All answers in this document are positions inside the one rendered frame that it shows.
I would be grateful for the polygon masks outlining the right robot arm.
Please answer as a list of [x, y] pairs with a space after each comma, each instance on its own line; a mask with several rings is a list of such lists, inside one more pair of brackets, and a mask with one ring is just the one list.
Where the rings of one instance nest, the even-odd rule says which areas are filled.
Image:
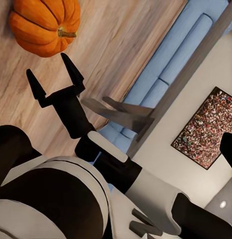
[[128, 197], [163, 232], [181, 239], [232, 239], [232, 224], [191, 203], [181, 189], [151, 174], [98, 133], [80, 104], [84, 77], [67, 54], [61, 53], [73, 86], [48, 97], [30, 69], [26, 75], [42, 108], [53, 105], [72, 139], [74, 151], [93, 163], [107, 183]]

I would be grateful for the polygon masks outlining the pumpkin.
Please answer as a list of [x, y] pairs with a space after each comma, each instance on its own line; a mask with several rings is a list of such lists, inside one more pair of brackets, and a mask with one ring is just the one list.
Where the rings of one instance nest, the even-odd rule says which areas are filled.
[[63, 53], [78, 36], [80, 5], [77, 0], [13, 0], [9, 27], [17, 43], [43, 58]]

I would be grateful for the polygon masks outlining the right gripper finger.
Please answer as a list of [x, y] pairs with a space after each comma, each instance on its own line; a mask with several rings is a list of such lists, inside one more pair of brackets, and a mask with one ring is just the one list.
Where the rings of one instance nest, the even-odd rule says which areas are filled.
[[78, 69], [76, 68], [76, 66], [73, 64], [73, 62], [71, 61], [71, 59], [68, 57], [67, 54], [65, 53], [61, 53], [61, 56], [63, 58], [64, 64], [69, 72], [69, 75], [71, 77], [71, 80], [73, 82], [73, 86], [79, 86], [81, 84], [83, 84], [83, 79], [84, 77], [82, 76], [82, 74], [78, 71]]
[[30, 69], [26, 70], [26, 75], [27, 75], [28, 81], [30, 83], [31, 90], [33, 92], [34, 98], [36, 100], [38, 100], [39, 102], [45, 100], [46, 93], [45, 93], [45, 91], [43, 90], [40, 83], [35, 78], [35, 76], [33, 75], [33, 73], [31, 72]]

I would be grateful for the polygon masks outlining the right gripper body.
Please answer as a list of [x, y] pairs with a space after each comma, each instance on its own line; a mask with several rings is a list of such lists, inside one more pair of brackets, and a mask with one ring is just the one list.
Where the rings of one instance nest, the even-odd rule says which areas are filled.
[[72, 86], [46, 97], [39, 104], [42, 108], [53, 105], [62, 123], [65, 126], [71, 125], [86, 116], [77, 98], [84, 90], [84, 84], [76, 87]]

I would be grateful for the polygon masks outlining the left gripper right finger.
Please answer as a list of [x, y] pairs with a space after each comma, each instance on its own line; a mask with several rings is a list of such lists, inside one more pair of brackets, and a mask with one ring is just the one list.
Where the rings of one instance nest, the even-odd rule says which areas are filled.
[[220, 151], [232, 167], [232, 133], [225, 132], [221, 139]]

